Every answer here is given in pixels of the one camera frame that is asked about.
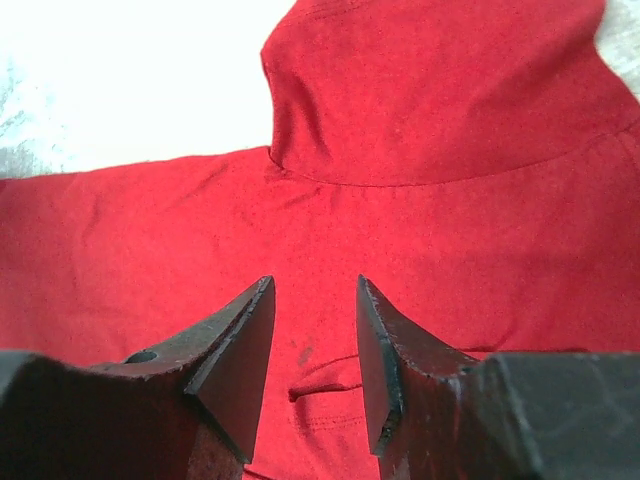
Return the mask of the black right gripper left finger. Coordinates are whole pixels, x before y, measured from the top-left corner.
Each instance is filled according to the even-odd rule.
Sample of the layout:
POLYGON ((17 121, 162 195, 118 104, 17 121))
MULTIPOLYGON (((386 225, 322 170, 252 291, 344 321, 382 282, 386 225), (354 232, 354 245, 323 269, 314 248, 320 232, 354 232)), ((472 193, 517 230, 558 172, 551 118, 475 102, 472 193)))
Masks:
POLYGON ((5 479, 238 479, 254 455, 275 320, 260 278, 121 363, 1 354, 5 479))

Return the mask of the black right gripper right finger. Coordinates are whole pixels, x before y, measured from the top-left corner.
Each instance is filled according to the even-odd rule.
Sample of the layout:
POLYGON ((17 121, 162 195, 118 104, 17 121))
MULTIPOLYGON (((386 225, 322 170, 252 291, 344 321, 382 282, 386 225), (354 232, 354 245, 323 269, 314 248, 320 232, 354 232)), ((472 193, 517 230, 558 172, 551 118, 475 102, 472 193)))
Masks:
POLYGON ((384 479, 635 479, 635 353, 474 359, 357 284, 371 453, 384 479))

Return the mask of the bright red t shirt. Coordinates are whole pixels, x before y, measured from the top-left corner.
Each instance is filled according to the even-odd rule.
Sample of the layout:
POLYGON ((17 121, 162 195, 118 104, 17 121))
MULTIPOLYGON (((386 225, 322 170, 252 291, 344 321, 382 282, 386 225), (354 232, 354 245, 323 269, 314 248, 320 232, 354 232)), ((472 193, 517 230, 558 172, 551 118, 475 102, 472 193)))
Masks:
POLYGON ((1 184, 1 343, 116 361, 264 275, 249 479, 374 479, 356 279, 467 353, 639 346, 639 104, 601 1, 299 1, 270 146, 1 184))

